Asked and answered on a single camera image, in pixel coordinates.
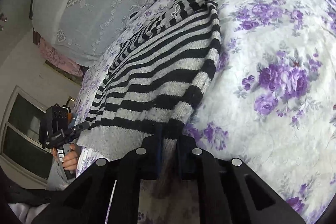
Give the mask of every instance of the hand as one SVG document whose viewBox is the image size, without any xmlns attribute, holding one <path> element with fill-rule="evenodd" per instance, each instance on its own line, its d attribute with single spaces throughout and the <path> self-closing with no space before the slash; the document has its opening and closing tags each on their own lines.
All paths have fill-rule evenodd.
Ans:
<svg viewBox="0 0 336 224">
<path fill-rule="evenodd" d="M 62 163 L 62 166 L 65 170 L 76 170 L 77 168 L 77 163 L 78 163 L 78 158 L 79 158 L 79 155 L 78 153 L 75 151 L 76 149 L 76 146 L 75 144 L 70 144 L 70 148 L 71 148 L 71 152 L 69 152 L 68 154 L 66 154 L 66 156 L 63 158 L 64 162 Z M 55 158 L 55 160 L 58 160 L 58 157 L 57 157 L 57 150 L 56 148 L 53 148 L 52 149 L 52 154 Z"/>
</svg>

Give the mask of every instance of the floral bedsheet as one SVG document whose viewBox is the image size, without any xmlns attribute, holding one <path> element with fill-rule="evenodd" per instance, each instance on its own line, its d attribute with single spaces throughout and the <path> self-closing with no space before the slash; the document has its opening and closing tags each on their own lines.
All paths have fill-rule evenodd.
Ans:
<svg viewBox="0 0 336 224">
<path fill-rule="evenodd" d="M 120 42 L 173 1 L 147 3 L 90 68 L 77 101 L 77 122 L 89 111 Z M 185 133 L 215 157 L 244 160 L 306 223 L 315 223 L 336 192 L 336 2 L 218 3 L 223 54 Z M 78 175 L 100 156 L 83 148 Z M 191 196 L 184 207 L 172 193 L 155 210 L 154 203 L 142 202 L 150 198 L 144 182 L 139 223 L 197 223 L 197 188 L 186 183 L 183 189 L 179 195 Z M 161 218 L 164 208 L 174 217 Z"/>
</svg>

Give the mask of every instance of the wall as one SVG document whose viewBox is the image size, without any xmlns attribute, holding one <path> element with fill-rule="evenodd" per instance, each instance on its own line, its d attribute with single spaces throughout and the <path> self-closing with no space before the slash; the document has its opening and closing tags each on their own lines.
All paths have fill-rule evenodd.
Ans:
<svg viewBox="0 0 336 224">
<path fill-rule="evenodd" d="M 0 0 L 0 13 L 4 13 L 7 22 L 0 21 L 4 30 L 0 32 L 0 66 L 6 57 L 32 28 L 29 19 L 31 0 Z"/>
<path fill-rule="evenodd" d="M 16 85 L 46 107 L 55 103 L 63 105 L 69 96 L 77 97 L 80 86 L 47 67 L 44 62 L 38 47 L 32 42 L 32 30 L 29 30 L 0 67 L 0 119 Z M 41 188 L 5 162 L 0 161 L 0 164 L 10 179 L 19 185 Z"/>
</svg>

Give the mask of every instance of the silver screw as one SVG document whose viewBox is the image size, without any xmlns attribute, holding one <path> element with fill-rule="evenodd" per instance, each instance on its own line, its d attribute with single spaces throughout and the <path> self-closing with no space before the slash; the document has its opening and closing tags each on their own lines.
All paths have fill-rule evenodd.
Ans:
<svg viewBox="0 0 336 224">
<path fill-rule="evenodd" d="M 194 154 L 194 155 L 200 155 L 203 153 L 202 149 L 200 148 L 194 148 L 193 150 L 191 150 L 191 152 Z"/>
<path fill-rule="evenodd" d="M 242 161 L 240 159 L 232 159 L 231 160 L 231 163 L 234 165 L 234 166 L 240 166 L 242 164 Z"/>
<path fill-rule="evenodd" d="M 104 166 L 107 163 L 107 160 L 104 158 L 97 159 L 96 164 L 98 166 Z"/>
<path fill-rule="evenodd" d="M 143 147 L 139 147 L 135 153 L 137 153 L 138 155 L 144 155 L 146 153 L 146 149 L 144 149 Z"/>
</svg>

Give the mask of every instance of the striped sweater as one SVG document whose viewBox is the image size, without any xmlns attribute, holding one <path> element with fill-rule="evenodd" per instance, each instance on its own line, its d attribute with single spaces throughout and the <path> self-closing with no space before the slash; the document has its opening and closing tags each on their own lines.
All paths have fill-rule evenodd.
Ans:
<svg viewBox="0 0 336 224">
<path fill-rule="evenodd" d="M 220 54 L 217 0 L 177 0 L 129 40 L 110 66 L 79 144 L 118 159 L 154 134 L 176 139 L 199 105 Z"/>
</svg>

